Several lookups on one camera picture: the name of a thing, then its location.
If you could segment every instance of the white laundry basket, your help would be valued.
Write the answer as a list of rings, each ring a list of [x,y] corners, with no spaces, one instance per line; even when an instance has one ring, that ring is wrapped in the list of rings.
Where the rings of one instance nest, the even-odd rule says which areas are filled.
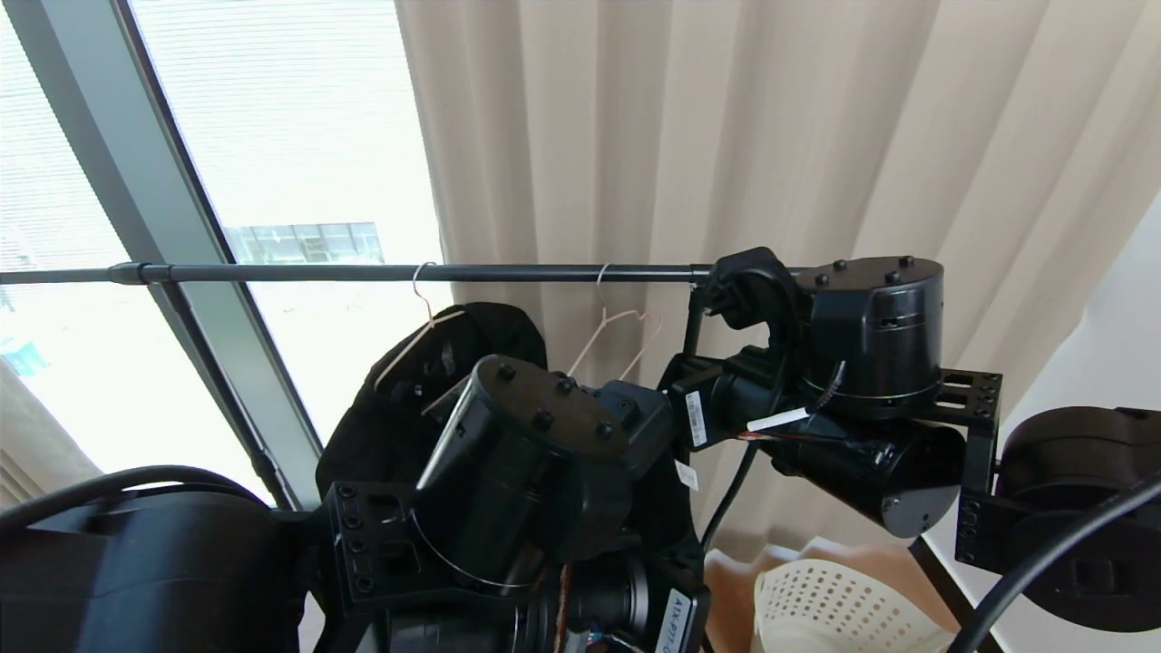
[[[758,576],[752,653],[933,653],[952,634],[890,587],[802,559]]]

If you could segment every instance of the hanger hook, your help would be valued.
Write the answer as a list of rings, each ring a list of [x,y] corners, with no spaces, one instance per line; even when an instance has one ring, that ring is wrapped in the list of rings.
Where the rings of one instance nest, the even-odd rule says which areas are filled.
[[[416,282],[419,281],[419,273],[423,272],[424,268],[427,267],[428,265],[435,265],[435,261],[428,260],[427,263],[417,267],[416,273],[411,275],[411,292],[414,293],[417,297],[424,300],[424,306],[427,307],[427,322],[431,322],[435,320],[435,317],[432,315],[432,303],[427,301],[427,297],[423,296],[419,293],[419,286],[416,285]]]
[[[610,265],[612,264],[606,263],[605,265],[600,266],[600,272],[597,273],[597,299],[600,300],[600,310],[605,315],[608,314],[608,304],[605,302],[605,293],[600,292],[600,279],[605,275],[605,271],[608,270]]]

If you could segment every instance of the black bolt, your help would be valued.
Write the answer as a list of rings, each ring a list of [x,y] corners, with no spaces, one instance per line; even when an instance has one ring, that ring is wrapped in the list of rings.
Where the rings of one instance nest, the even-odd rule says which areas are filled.
[[[613,437],[614,430],[615,429],[613,428],[613,424],[611,422],[601,421],[597,423],[597,437],[600,438],[603,442]]]
[[[541,431],[547,431],[548,429],[553,428],[553,422],[555,421],[556,417],[553,417],[553,414],[545,410],[543,408],[536,409],[536,414],[532,416],[532,425],[540,429]]]

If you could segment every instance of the window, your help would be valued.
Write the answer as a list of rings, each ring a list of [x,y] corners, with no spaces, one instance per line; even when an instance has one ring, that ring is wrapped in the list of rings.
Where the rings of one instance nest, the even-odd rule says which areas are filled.
[[[390,0],[132,0],[239,261],[442,261]],[[252,284],[325,442],[370,365],[426,320],[406,284]],[[447,285],[425,284],[433,307]]]
[[[0,12],[0,268],[128,259]],[[0,356],[102,471],[195,465],[271,498],[147,292],[5,287]]]

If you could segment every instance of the robotic arm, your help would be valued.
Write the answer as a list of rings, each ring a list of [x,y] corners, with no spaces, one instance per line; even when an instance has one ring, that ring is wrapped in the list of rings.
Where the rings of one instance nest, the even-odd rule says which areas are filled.
[[[942,278],[911,257],[798,275],[765,249],[726,257],[699,292],[731,328],[765,323],[766,347],[678,354],[657,389],[484,358],[434,415],[418,482],[337,482],[312,512],[199,476],[0,515],[0,644],[296,651],[311,591],[326,613],[319,653],[354,651],[368,627],[392,652],[693,653],[711,597],[678,469],[733,438],[900,537],[959,495],[957,559],[1005,573],[1161,468],[1161,414],[1050,411],[997,466],[1002,379],[940,367]],[[1155,501],[1025,594],[1090,627],[1161,626],[1149,545]]]

